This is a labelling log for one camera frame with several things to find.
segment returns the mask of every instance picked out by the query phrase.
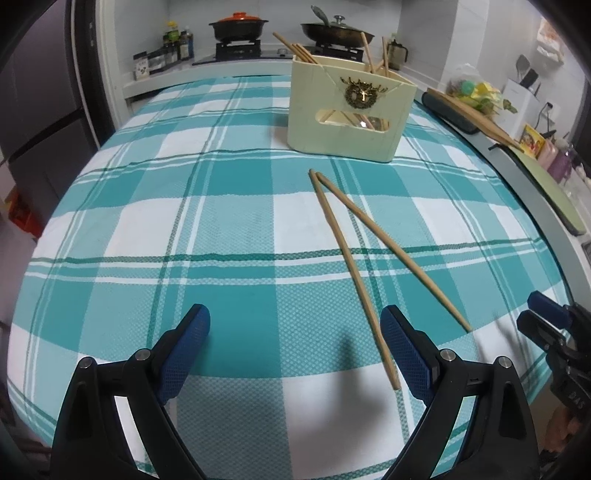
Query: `gold emblem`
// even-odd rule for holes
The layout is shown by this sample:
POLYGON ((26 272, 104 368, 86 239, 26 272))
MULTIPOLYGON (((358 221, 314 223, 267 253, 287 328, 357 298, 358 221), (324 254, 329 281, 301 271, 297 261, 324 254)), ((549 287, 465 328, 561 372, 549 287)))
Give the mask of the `gold emblem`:
POLYGON ((388 91, 387 88, 382 88, 381 85, 374 87, 373 83, 366 83, 361 80, 354 82, 351 80, 351 77, 348 80, 345 80, 343 77, 340 79, 344 84, 349 85, 345 90, 345 100, 353 108, 370 108, 378 99, 379 93, 388 91))

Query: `plastic bag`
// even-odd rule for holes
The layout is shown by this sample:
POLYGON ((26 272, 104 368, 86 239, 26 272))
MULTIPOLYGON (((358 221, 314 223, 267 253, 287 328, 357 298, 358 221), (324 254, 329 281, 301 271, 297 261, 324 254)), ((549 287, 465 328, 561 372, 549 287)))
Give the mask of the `plastic bag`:
POLYGON ((470 85, 474 87, 483 81, 484 79, 480 76, 478 70, 469 63, 465 63, 456 68, 449 80, 446 93, 452 96, 469 95, 465 91, 470 89, 470 85))
POLYGON ((537 36, 537 51, 544 57, 561 63, 564 59, 563 42, 556 33, 556 30, 545 18, 540 22, 537 36))
POLYGON ((458 98, 492 119, 501 110, 517 113, 501 91, 485 82, 469 63, 459 66, 447 85, 447 94, 458 98))

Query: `green cutting board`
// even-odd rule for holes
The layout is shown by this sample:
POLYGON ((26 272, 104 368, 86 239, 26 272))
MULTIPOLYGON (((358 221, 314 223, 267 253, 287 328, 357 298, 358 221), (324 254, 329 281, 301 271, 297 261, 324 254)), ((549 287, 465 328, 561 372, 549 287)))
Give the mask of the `green cutting board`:
POLYGON ((532 179, 537 183, 538 189, 544 195, 549 204, 559 216, 567 230, 573 235, 583 235, 587 229, 579 213, 574 208, 570 199, 566 196, 556 181, 545 171, 540 164, 529 155, 516 150, 513 147, 503 147, 503 150, 509 152, 510 156, 516 159, 517 163, 522 165, 532 179))

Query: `spice container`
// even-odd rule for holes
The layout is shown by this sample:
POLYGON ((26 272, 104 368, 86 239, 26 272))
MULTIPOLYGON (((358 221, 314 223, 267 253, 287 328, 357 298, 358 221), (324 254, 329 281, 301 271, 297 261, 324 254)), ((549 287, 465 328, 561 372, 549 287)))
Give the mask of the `spice container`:
POLYGON ((164 46, 162 47, 164 52, 164 59, 166 62, 166 67, 171 67, 175 63, 177 63, 178 56, 177 50, 174 44, 168 39, 166 35, 163 36, 164 46))
POLYGON ((187 31, 183 30, 181 32, 180 37, 180 52, 181 52, 181 60, 188 60, 191 58, 189 54, 189 39, 187 38, 187 31))
POLYGON ((185 32, 187 33, 187 42, 189 44, 189 58, 192 59, 195 57, 195 50, 194 50, 194 35, 193 32, 189 30, 189 27, 185 27, 185 32))
POLYGON ((166 70, 166 59, 161 48, 154 50, 148 55, 148 69, 150 75, 166 70))
POLYGON ((142 80, 150 76, 150 70, 148 68, 148 52, 143 51, 134 55, 134 77, 136 80, 142 80))
POLYGON ((548 170, 556 155, 558 155, 558 148, 550 140, 546 140, 540 155, 538 155, 538 163, 544 170, 548 170))
POLYGON ((178 60, 181 57, 181 44, 179 42, 180 33, 178 32, 178 25, 176 22, 168 22, 168 28, 170 30, 166 33, 166 35, 168 37, 168 41, 173 45, 174 49, 176 50, 178 60))
POLYGON ((560 183, 566 176, 570 176, 570 171, 573 168, 573 160, 577 152, 571 144, 562 138, 556 141, 556 147, 560 151, 556 155, 552 165, 548 168, 548 173, 557 183, 560 183))

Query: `orange pot lid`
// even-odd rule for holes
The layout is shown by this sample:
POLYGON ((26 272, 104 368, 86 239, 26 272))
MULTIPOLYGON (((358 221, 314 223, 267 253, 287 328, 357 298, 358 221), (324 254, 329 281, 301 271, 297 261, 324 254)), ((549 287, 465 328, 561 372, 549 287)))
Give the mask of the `orange pot lid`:
POLYGON ((260 17, 247 15, 246 12, 234 12, 231 17, 222 18, 220 22, 227 22, 230 20, 260 20, 260 17))

